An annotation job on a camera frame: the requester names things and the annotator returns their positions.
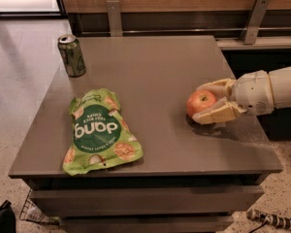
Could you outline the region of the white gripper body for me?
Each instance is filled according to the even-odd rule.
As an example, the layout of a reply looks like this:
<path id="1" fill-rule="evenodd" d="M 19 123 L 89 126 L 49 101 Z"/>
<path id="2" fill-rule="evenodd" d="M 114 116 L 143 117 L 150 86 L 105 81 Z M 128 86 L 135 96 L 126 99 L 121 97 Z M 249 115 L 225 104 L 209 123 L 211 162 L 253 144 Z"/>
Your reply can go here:
<path id="1" fill-rule="evenodd" d="M 242 75 L 232 86 L 231 100 L 247 115 L 270 114 L 275 105 L 269 74 L 257 71 Z"/>

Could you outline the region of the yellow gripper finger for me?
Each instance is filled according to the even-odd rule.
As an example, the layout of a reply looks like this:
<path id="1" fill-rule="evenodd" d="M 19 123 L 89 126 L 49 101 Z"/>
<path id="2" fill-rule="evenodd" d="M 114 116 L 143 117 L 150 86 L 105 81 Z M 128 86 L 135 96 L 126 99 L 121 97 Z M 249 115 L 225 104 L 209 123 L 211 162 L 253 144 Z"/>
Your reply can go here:
<path id="1" fill-rule="evenodd" d="M 237 102 L 220 98 L 208 109 L 195 113 L 192 119 L 199 124 L 212 124 L 236 119 L 246 112 Z"/>
<path id="2" fill-rule="evenodd" d="M 204 83 L 197 87 L 197 90 L 207 90 L 211 92 L 217 99 L 226 97 L 230 98 L 232 87 L 235 84 L 235 79 L 221 79 L 211 83 Z"/>

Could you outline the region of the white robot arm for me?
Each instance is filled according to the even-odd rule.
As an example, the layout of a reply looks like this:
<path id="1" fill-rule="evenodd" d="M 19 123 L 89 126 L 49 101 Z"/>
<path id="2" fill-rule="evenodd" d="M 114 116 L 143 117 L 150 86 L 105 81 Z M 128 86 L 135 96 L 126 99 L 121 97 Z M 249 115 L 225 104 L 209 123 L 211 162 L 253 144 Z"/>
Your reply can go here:
<path id="1" fill-rule="evenodd" d="M 208 109 L 193 114 L 191 118 L 200 124 L 268 115 L 274 109 L 291 108 L 291 67 L 205 83 L 198 90 L 207 90 L 217 99 Z"/>

